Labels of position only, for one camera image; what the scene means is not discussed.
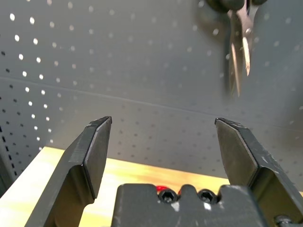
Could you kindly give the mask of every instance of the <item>wooden table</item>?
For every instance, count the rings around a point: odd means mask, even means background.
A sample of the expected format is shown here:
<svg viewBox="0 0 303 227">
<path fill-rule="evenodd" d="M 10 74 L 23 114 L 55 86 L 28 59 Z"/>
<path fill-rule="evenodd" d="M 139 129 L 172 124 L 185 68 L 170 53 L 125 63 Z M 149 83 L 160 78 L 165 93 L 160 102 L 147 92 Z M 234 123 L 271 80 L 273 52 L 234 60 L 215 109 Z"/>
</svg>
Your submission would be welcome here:
<svg viewBox="0 0 303 227">
<path fill-rule="evenodd" d="M 45 147 L 22 175 L 0 199 L 0 225 L 23 227 L 34 209 L 64 150 Z M 208 188 L 215 193 L 227 179 L 186 173 L 177 170 L 107 159 L 98 198 L 88 205 L 80 227 L 108 227 L 111 224 L 116 190 L 124 183 L 152 183 L 166 185 L 178 191 L 183 184 L 197 190 Z"/>
</svg>

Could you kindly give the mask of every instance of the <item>scissors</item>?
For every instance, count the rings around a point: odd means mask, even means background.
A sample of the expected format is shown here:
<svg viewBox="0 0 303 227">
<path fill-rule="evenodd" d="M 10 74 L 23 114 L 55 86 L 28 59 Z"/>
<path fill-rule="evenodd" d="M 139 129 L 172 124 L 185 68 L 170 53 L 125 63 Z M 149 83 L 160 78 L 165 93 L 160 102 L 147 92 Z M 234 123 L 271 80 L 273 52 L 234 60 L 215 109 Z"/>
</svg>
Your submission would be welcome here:
<svg viewBox="0 0 303 227">
<path fill-rule="evenodd" d="M 231 90 L 233 91 L 236 84 L 240 96 L 243 60 L 247 76 L 250 73 L 254 18 L 259 6 L 267 0 L 206 1 L 214 10 L 227 13 L 231 21 L 229 78 Z"/>
</svg>

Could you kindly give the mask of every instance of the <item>screw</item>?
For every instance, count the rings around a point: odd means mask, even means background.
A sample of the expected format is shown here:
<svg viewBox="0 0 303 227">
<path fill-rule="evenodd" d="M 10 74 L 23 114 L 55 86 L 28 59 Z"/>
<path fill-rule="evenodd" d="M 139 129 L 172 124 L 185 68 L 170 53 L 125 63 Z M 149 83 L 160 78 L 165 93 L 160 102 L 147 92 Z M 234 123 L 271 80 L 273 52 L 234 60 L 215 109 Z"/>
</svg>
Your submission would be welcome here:
<svg viewBox="0 0 303 227">
<path fill-rule="evenodd" d="M 203 202 L 209 204 L 217 203 L 217 196 L 211 190 L 202 189 L 201 191 L 198 192 L 198 196 Z"/>
<path fill-rule="evenodd" d="M 278 215 L 275 217 L 275 222 L 278 226 L 283 226 L 283 224 L 291 224 L 292 220 L 287 215 Z"/>
<path fill-rule="evenodd" d="M 250 28 L 246 29 L 245 33 L 246 33 L 246 34 L 251 33 L 251 29 L 250 29 Z"/>
<path fill-rule="evenodd" d="M 165 189 L 161 191 L 158 197 L 164 203 L 173 203 L 178 200 L 177 194 L 171 189 Z"/>
</svg>

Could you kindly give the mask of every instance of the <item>pegboard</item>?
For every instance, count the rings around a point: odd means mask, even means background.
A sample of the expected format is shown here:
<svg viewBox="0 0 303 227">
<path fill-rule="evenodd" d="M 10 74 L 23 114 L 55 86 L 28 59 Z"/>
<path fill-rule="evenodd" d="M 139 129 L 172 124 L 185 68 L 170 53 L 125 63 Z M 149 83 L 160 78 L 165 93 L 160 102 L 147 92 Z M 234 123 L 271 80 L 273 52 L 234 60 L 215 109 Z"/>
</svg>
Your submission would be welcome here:
<svg viewBox="0 0 303 227">
<path fill-rule="evenodd" d="M 260 7 L 237 97 L 228 18 L 204 1 L 4 0 L 0 134 L 11 174 L 110 115 L 109 157 L 226 177 L 214 125 L 225 117 L 249 127 L 303 190 L 302 7 Z"/>
</svg>

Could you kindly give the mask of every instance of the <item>scissor blade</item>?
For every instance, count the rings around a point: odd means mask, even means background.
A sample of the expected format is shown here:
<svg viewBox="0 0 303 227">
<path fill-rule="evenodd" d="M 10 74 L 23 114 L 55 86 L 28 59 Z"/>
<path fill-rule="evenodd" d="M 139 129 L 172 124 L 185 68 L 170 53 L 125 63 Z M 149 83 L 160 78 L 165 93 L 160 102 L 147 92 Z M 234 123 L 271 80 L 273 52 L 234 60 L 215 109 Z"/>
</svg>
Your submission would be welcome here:
<svg viewBox="0 0 303 227">
<path fill-rule="evenodd" d="M 245 58 L 245 69 L 248 76 L 250 74 L 250 49 L 246 37 L 243 37 L 242 42 L 243 42 L 243 51 Z"/>
<path fill-rule="evenodd" d="M 237 63 L 237 54 L 234 44 L 232 43 L 232 62 L 233 62 L 233 68 L 234 68 L 234 76 L 236 80 L 236 87 L 237 87 L 237 93 L 238 97 L 240 96 L 241 92 L 241 85 L 240 85 L 240 76 L 239 76 L 239 67 Z"/>
</svg>

